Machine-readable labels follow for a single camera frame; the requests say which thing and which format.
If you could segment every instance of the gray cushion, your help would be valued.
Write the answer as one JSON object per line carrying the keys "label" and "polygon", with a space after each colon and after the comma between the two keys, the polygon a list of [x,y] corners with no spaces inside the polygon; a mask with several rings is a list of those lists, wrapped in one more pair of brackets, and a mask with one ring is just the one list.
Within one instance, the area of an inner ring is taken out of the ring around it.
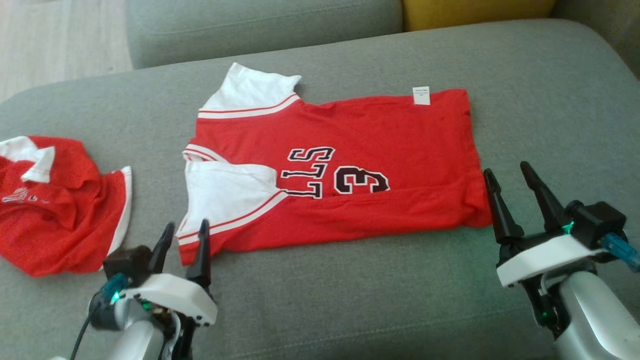
{"label": "gray cushion", "polygon": [[[640,233],[640,86],[602,38],[565,20],[403,33],[59,83],[0,106],[0,134],[69,136],[84,141],[104,172],[132,165],[125,243],[152,245],[165,223],[184,215],[180,152],[198,107],[233,61],[301,74],[298,91],[312,103],[406,95],[413,86],[467,88],[482,164],[494,170],[528,233],[542,229],[542,218],[520,160],[561,201],[606,200],[628,215],[629,234]],[[632,243],[640,247],[637,238]],[[212,266],[218,323],[196,333],[195,358],[548,356],[552,337],[535,326],[524,290],[500,287],[497,251],[486,228],[223,253]],[[175,246],[166,269],[184,274]],[[600,269],[640,315],[637,276],[619,262]],[[104,276],[31,279],[5,261],[0,274],[0,358],[67,356]],[[115,339],[89,331],[79,359],[102,359]]]}
{"label": "gray cushion", "polygon": [[128,0],[136,69],[402,31],[399,0]]}

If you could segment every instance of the sofa armrest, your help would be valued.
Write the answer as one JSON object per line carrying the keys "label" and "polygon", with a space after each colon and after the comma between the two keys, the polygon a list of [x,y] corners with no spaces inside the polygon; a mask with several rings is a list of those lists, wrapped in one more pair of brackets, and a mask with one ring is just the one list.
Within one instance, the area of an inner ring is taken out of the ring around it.
{"label": "sofa armrest", "polygon": [[640,78],[640,2],[638,0],[558,0],[552,17],[594,29]]}

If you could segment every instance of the blue cable connector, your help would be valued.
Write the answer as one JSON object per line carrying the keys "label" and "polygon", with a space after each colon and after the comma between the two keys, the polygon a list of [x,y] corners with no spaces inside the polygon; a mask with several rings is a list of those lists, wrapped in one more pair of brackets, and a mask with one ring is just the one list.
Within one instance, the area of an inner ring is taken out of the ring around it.
{"label": "blue cable connector", "polygon": [[624,261],[631,268],[631,271],[640,272],[640,254],[618,235],[606,234],[602,240],[602,247]]}

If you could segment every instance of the gray sofa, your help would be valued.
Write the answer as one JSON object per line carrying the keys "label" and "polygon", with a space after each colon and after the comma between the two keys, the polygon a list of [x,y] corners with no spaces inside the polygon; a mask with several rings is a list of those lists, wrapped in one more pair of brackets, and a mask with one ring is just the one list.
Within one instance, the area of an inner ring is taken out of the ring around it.
{"label": "gray sofa", "polygon": [[[103,172],[131,165],[125,246],[151,246],[184,215],[180,152],[233,61],[302,75],[297,91],[312,103],[466,88],[482,166],[494,170],[526,232],[542,229],[542,219],[521,160],[562,202],[606,200],[628,216],[629,234],[640,233],[638,80],[605,40],[567,20],[401,33],[43,86],[0,106],[0,134],[77,138]],[[212,263],[218,321],[196,332],[194,357],[551,357],[552,337],[535,326],[524,290],[500,287],[497,259],[490,228],[224,252]],[[620,262],[599,269],[640,316],[637,276]],[[165,270],[184,274],[176,246]],[[0,358],[68,356],[104,275],[33,279],[5,261],[0,274]],[[117,336],[89,330],[79,359],[105,358]]]}

